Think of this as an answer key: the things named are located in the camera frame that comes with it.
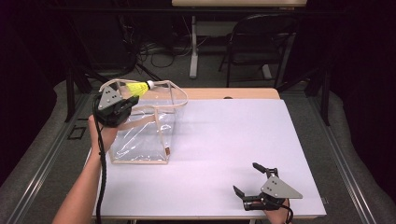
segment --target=dark background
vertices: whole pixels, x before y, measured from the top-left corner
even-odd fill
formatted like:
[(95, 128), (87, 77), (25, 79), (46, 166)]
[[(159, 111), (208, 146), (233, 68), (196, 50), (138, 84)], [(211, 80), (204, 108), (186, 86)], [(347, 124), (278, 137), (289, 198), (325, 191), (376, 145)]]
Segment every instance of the dark background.
[[(111, 6), (105, 0), (56, 3), (80, 2)], [(158, 2), (134, 4), (171, 6), (171, 1), (162, 1), (161, 6)], [(348, 34), (335, 52), (337, 60), (331, 69), (331, 90), (343, 99), (356, 151), (378, 185), (396, 202), (396, 5), (391, 0), (308, 0), (306, 8), (347, 7), (352, 8), (352, 13), (340, 21), (302, 22), (285, 80), (320, 64), (332, 49), (339, 27), (346, 26)], [(131, 55), (122, 44), (115, 16), (80, 15), (70, 19), (52, 15), (49, 20), (35, 1), (26, 0), (3, 1), (0, 10), (0, 74), (2, 87), (6, 88), (6, 102), (1, 106), (1, 117), (6, 121), (2, 125), (2, 184), (50, 116), (56, 102), (53, 87), (65, 79), (72, 63), (66, 56), (94, 69), (120, 70), (129, 65)], [(172, 28), (177, 28), (177, 18), (151, 16), (141, 22), (143, 27), (158, 28), (144, 32), (149, 38), (164, 46), (172, 45)], [(62, 48), (60, 39), (66, 48)]]

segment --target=chair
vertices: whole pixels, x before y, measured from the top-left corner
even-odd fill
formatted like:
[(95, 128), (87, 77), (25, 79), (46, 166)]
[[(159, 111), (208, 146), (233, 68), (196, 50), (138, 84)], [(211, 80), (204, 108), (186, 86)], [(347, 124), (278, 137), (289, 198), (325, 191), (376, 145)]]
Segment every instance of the chair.
[(229, 34), (227, 51), (219, 67), (219, 71), (221, 71), (223, 64), (228, 64), (227, 87), (230, 86), (231, 64), (237, 66), (259, 65), (259, 69), (265, 64), (278, 64), (275, 88), (287, 40), (294, 34), (297, 25), (298, 21), (287, 15), (259, 14), (245, 17), (239, 21), (233, 28), (233, 32)]

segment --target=gray floor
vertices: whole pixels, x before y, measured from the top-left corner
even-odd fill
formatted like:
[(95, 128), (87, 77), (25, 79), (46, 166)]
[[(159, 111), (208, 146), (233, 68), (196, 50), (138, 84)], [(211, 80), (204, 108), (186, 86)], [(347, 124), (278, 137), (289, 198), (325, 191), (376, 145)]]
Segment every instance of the gray floor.
[[(221, 55), (217, 54), (217, 49), (211, 49), (213, 47), (210, 45), (201, 47), (196, 79), (189, 79), (189, 56), (178, 56), (165, 68), (153, 66), (151, 59), (157, 65), (166, 65), (171, 58), (161, 54), (153, 58), (148, 56), (144, 65), (157, 76), (170, 79), (182, 88), (225, 87), (225, 69), (217, 72)], [(234, 73), (236, 77), (260, 75), (256, 68), (237, 69)], [(124, 78), (141, 80), (149, 77), (135, 70)], [(95, 88), (100, 85), (95, 80), (91, 82)], [(242, 86), (271, 87), (272, 81), (232, 85)], [(281, 98), (288, 106), (319, 193), (327, 201), (325, 208), (328, 215), (313, 220), (295, 220), (294, 223), (395, 223), (395, 204), (376, 185), (350, 142), (342, 101), (331, 94), (331, 127), (326, 127), (318, 117), (317, 98), (306, 98), (302, 92), (304, 86), (305, 83), (301, 83), (282, 92)], [(76, 91), (79, 96), (78, 112), (70, 123), (64, 123), (65, 84), (59, 84), (55, 90), (58, 102), (51, 118), (0, 188), (0, 223), (50, 223), (85, 161), (89, 150), (87, 134), (81, 140), (73, 140), (78, 132), (72, 131), (74, 127), (86, 127), (84, 119), (91, 113), (92, 97)]]

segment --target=transparent plastic bag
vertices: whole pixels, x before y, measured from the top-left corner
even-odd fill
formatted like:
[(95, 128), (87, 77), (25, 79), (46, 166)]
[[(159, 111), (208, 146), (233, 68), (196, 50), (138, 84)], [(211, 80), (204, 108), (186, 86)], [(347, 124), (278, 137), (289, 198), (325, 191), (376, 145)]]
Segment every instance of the transparent plastic bag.
[[(135, 81), (115, 79), (111, 82)], [(119, 126), (108, 151), (113, 163), (168, 163), (177, 115), (188, 102), (188, 96), (171, 81), (153, 83), (154, 87), (139, 96), (131, 115)], [(119, 90), (122, 98), (131, 96), (125, 86), (119, 86)]]

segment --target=black cable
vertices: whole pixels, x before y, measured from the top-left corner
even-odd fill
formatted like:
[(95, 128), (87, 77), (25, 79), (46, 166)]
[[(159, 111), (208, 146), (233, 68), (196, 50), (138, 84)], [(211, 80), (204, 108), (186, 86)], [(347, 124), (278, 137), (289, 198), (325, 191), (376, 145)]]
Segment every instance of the black cable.
[(191, 39), (189, 38), (189, 41), (186, 41), (186, 44), (184, 45), (184, 47), (182, 48), (182, 50), (180, 50), (179, 52), (174, 52), (174, 53), (175, 53), (176, 56), (185, 56), (185, 54), (186, 54), (186, 52), (185, 52), (186, 49), (189, 49), (189, 51), (190, 51), (191, 48), (192, 48)]
[(96, 95), (93, 98), (92, 114), (93, 114), (93, 119), (95, 122), (96, 131), (98, 132), (98, 143), (99, 143), (99, 150), (100, 150), (99, 155), (100, 155), (100, 161), (102, 164), (102, 181), (101, 181), (101, 187), (100, 187), (100, 191), (99, 191), (99, 198), (96, 203), (96, 223), (101, 224), (102, 219), (101, 219), (100, 210), (101, 210), (102, 200), (103, 200), (103, 196), (105, 195), (105, 189), (106, 189), (106, 152), (105, 152), (105, 146), (103, 144), (103, 139), (102, 139), (102, 135), (101, 135), (102, 130), (100, 129), (99, 122), (96, 118), (96, 109), (99, 106), (99, 104), (98, 104), (99, 97), (100, 97), (100, 95)]
[(288, 215), (286, 216), (285, 223), (286, 224), (291, 223), (291, 221), (293, 220), (293, 210), (291, 210), (291, 208), (290, 208), (290, 200), (289, 200), (289, 206), (286, 206), (286, 205), (283, 205), (283, 204), (280, 204), (280, 203), (273, 203), (271, 201), (268, 201), (267, 203), (270, 203), (271, 205), (282, 207), (282, 208), (285, 208), (286, 210), (288, 210), (289, 212), (288, 212)]
[[(166, 65), (157, 65), (157, 64), (155, 64), (154, 63), (154, 56), (155, 55), (158, 55), (158, 54), (161, 54), (161, 55), (165, 55), (165, 52), (166, 53), (170, 53), (170, 56), (172, 57), (172, 60), (171, 60), (171, 62), (169, 63), (169, 64), (166, 64)], [(154, 66), (154, 67), (157, 67), (157, 68), (166, 68), (166, 67), (169, 67), (169, 66), (171, 66), (172, 64), (173, 64), (173, 62), (175, 61), (175, 54), (173, 53), (173, 52), (171, 52), (171, 51), (164, 51), (163, 53), (152, 53), (151, 54), (151, 59), (150, 59), (150, 63)]]
[(151, 77), (154, 81), (161, 81), (162, 80), (160, 77), (158, 77), (157, 75), (155, 75), (154, 73), (149, 71), (147, 69), (147, 67), (143, 66), (143, 64), (137, 63), (136, 66), (141, 68), (144, 72), (146, 72), (146, 74), (148, 74), (148, 76)]
[(146, 44), (141, 44), (139, 52), (136, 53), (136, 58), (138, 59), (139, 62), (143, 63), (148, 59), (148, 54), (147, 53), (142, 53), (142, 51), (148, 52), (149, 48)]

